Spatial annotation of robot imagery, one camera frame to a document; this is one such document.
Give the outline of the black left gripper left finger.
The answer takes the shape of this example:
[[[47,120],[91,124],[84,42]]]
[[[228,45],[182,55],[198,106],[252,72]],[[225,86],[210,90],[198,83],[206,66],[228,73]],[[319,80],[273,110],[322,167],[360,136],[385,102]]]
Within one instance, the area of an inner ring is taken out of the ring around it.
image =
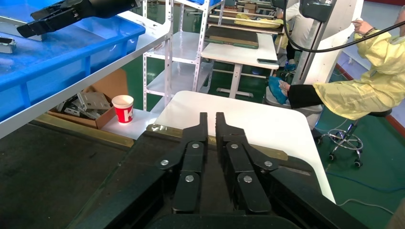
[[[177,179],[171,210],[173,214],[196,214],[200,209],[202,176],[208,149],[207,113],[199,124],[183,129],[179,144],[157,160],[157,168]]]

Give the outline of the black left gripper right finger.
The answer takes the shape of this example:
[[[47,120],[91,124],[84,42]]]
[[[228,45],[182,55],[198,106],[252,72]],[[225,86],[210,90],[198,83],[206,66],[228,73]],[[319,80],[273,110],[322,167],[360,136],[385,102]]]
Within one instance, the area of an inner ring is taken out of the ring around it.
[[[223,112],[216,113],[215,138],[234,208],[247,214],[270,213],[271,204],[262,182],[279,168],[279,163],[252,147],[244,129],[228,125]]]

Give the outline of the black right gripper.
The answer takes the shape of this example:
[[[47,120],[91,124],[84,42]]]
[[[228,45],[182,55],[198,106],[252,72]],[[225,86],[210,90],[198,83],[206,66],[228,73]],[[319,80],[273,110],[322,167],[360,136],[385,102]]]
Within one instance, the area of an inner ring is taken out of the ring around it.
[[[58,31],[88,17],[110,18],[141,6],[139,0],[62,0],[30,14],[34,21],[18,26],[24,38]]]

